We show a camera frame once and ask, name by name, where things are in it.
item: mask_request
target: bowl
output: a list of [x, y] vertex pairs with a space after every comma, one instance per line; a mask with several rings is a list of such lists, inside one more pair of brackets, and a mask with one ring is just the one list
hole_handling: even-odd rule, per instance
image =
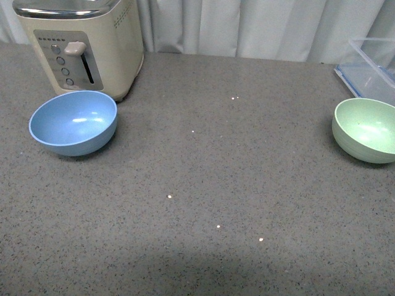
[[117, 104], [99, 91], [74, 91], [54, 97], [31, 116], [30, 134], [45, 148], [80, 156], [103, 147], [117, 127]]
[[355, 98], [336, 106], [333, 136], [351, 156], [370, 163], [395, 162], [395, 107]]

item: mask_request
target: toaster control panel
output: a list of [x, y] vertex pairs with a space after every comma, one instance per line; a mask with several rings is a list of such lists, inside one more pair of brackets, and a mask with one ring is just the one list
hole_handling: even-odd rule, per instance
[[85, 32], [35, 30], [34, 34], [61, 88], [90, 91], [103, 89]]

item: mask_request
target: curtain fold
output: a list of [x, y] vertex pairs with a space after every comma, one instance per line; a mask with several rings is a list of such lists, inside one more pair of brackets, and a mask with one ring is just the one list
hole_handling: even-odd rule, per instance
[[[394, 0], [137, 0], [144, 48], [337, 64], [351, 38], [395, 38]], [[28, 43], [12, 0], [0, 41]]]

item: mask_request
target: gray countertop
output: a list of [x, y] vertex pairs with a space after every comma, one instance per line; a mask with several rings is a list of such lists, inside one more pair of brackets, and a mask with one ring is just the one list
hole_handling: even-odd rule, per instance
[[146, 53], [74, 158], [29, 134], [55, 96], [30, 46], [0, 86], [1, 295], [395, 295], [395, 166], [335, 143], [333, 65]]

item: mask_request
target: cream toaster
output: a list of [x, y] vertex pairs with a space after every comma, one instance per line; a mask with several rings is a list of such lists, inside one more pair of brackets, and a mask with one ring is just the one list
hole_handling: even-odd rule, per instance
[[136, 0], [14, 0], [55, 92], [102, 91], [121, 101], [143, 64]]

